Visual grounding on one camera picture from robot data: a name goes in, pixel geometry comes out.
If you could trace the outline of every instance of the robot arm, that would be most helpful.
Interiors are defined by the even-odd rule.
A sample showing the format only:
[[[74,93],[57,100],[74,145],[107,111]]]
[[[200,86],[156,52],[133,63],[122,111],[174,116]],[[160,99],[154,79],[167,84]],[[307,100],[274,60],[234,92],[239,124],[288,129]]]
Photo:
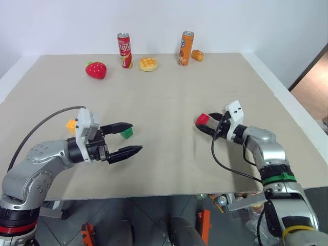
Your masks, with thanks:
[[[224,115],[201,114],[196,121],[196,127],[217,137],[214,133],[220,121],[219,136],[243,145],[253,154],[267,200],[264,203],[264,211],[270,233],[286,239],[287,245],[327,242],[328,236],[318,232],[317,216],[302,186],[297,183],[285,151],[276,141],[276,136],[268,130],[243,126],[243,111],[239,101],[226,106]],[[312,244],[298,244],[303,239],[306,239],[304,242],[310,241]]]
[[[34,245],[39,210],[55,177],[76,163],[93,160],[115,163],[131,157],[142,146],[109,153],[105,135],[132,127],[116,123],[99,127],[98,117],[81,108],[75,119],[75,137],[35,145],[26,158],[4,177],[0,200],[0,246]]]

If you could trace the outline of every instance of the red strawberry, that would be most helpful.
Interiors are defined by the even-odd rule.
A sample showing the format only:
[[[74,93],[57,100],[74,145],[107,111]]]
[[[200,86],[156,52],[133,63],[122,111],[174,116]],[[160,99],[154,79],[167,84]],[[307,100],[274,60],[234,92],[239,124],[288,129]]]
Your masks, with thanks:
[[[89,62],[86,67],[86,73],[91,77],[103,79],[106,75],[106,65],[100,62]]]

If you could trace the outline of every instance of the orange stand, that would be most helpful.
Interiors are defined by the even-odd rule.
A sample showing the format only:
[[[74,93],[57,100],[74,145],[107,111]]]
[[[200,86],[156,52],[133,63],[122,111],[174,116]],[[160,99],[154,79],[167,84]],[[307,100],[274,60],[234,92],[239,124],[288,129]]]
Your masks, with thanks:
[[[211,211],[204,209],[203,212],[198,213],[198,219],[200,220],[200,235],[206,245],[209,245]]]
[[[95,246],[93,237],[95,235],[94,226],[85,223],[81,227],[83,243],[85,246]]]

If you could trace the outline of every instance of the green cable tie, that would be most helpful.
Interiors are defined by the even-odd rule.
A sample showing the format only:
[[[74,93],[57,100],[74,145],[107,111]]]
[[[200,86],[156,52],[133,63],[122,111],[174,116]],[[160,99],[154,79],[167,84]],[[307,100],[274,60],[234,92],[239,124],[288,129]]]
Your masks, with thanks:
[[[280,175],[266,178],[265,180],[262,181],[262,185],[265,186],[267,183],[270,183],[272,181],[286,181],[286,180],[292,180],[296,182],[296,178],[293,175],[288,175],[288,173],[281,173]]]

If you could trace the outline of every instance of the cable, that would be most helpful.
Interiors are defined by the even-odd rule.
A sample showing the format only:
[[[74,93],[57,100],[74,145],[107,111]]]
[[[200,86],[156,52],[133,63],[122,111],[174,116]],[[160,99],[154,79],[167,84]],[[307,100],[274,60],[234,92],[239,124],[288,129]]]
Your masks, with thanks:
[[[230,171],[230,172],[233,172],[233,173],[239,174],[239,175],[244,176],[244,177],[247,177],[247,178],[251,178],[251,179],[253,179],[253,180],[256,180],[256,181],[262,183],[262,181],[261,181],[260,179],[255,178],[255,177],[253,177],[253,176],[251,176],[251,175],[249,175],[249,174],[246,174],[246,173],[243,173],[243,172],[239,172],[239,171],[233,170],[233,169],[231,169],[231,168],[227,168],[226,166],[224,166],[223,164],[221,164],[221,162],[216,158],[215,153],[214,153],[214,142],[215,142],[215,139],[216,139],[217,133],[218,133],[218,131],[219,131],[219,128],[221,127],[221,125],[222,125],[224,119],[225,119],[225,115],[224,115],[224,116],[222,117],[222,119],[219,121],[219,124],[217,125],[217,127],[216,127],[216,129],[215,129],[215,132],[214,132],[214,134],[213,134],[213,136],[212,136],[211,152],[212,152],[212,156],[213,156],[214,160],[215,160],[216,163],[218,163],[222,168],[224,168],[224,169],[226,169],[226,170],[228,170],[228,171]]]
[[[260,225],[261,225],[261,220],[262,220],[262,217],[264,215],[264,208],[260,214],[260,217],[258,218],[258,221],[257,221],[257,227],[256,227],[256,232],[257,232],[257,240],[258,240],[258,244],[260,246],[263,246],[262,244],[262,241],[261,241],[261,236],[260,236]]]
[[[42,126],[46,121],[50,120],[52,117],[56,116],[57,114],[63,113],[65,111],[69,111],[69,110],[73,110],[73,109],[80,109],[80,108],[86,108],[85,106],[75,106],[75,107],[69,107],[69,108],[65,108],[65,109],[61,109],[51,115],[49,115],[47,118],[45,118],[44,120],[42,120],[39,124],[37,124],[27,135],[26,137],[23,139],[23,141],[20,143],[20,145],[18,146],[14,156],[12,157],[9,167],[8,167],[8,171],[10,169],[12,169],[12,167],[14,166],[14,163],[16,161],[16,158],[18,157],[19,152],[22,150],[24,144],[27,142],[27,140],[30,138],[30,136],[40,127]]]
[[[244,160],[247,163],[249,163],[249,164],[251,164],[253,166],[256,166],[255,163],[252,163],[251,161],[249,161],[249,160],[246,159],[246,147],[245,147],[245,145],[242,145],[242,156],[243,156]]]

